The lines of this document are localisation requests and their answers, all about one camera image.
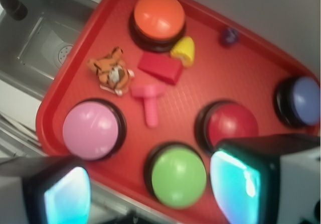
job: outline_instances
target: black hose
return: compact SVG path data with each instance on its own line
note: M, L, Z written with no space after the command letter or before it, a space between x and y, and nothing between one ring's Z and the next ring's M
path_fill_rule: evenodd
M28 10L19 0L0 0L0 5L8 15L17 21L27 16Z

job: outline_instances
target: tiger figurine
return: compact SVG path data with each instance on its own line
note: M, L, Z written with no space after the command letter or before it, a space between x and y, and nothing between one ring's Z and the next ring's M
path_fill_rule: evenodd
M115 47L108 55L87 61L88 68L95 73L100 81L100 88L122 96L128 92L134 72L125 66L121 58L123 51Z

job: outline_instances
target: gray wall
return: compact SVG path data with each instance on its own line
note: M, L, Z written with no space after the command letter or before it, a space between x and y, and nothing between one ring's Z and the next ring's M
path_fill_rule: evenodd
M278 46L320 79L320 0L196 0Z

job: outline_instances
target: red button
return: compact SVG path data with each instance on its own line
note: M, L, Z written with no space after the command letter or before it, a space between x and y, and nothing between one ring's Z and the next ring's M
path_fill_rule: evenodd
M236 103L227 103L216 109L207 126L212 146L226 138L254 137L258 135L258 124L254 115Z

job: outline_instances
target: metal sink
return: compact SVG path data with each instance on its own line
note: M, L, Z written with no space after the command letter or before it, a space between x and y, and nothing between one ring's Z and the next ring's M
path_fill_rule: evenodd
M42 100L97 3L20 1L25 19L0 15L0 79Z

